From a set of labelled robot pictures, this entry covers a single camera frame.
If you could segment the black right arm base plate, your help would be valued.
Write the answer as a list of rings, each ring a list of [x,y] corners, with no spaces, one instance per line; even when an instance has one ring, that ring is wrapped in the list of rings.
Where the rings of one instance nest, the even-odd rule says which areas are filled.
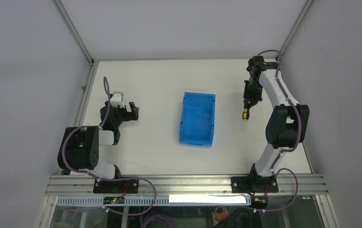
[[[231,188],[233,193],[278,193],[279,188],[275,176],[270,177],[231,177]]]

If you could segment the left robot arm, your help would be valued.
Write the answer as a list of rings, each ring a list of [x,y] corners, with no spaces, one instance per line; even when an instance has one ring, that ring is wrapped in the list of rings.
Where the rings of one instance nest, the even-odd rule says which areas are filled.
[[[117,193],[123,186],[118,166],[99,158],[102,146],[114,146],[120,140],[120,126],[123,122],[137,121],[139,107],[133,102],[127,106],[105,102],[100,109],[101,123],[93,126],[68,127],[57,156],[58,166],[77,173],[84,173],[104,181],[104,187]]]

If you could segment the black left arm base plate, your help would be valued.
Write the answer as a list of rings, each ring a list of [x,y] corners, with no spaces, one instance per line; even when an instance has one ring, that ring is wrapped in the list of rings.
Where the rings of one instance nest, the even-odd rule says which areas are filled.
[[[95,194],[123,194],[124,192],[136,194],[139,191],[139,180],[121,180],[121,181],[97,181],[93,186]]]

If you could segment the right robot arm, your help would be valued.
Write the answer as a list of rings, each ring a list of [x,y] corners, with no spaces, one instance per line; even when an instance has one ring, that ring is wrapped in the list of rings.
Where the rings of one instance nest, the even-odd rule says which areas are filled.
[[[248,60],[247,71],[250,78],[244,82],[242,119],[248,121],[250,109],[262,101],[263,92],[273,107],[265,129],[267,145],[247,177],[248,188],[260,192],[266,186],[276,186],[275,168],[286,153],[303,142],[310,109],[289,91],[277,61],[253,56]]]

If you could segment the yellow black screwdriver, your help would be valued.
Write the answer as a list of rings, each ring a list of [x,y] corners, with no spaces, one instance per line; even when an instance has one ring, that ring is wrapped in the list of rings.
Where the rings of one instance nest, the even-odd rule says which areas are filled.
[[[249,120],[249,108],[244,108],[242,119],[244,122],[247,122]]]

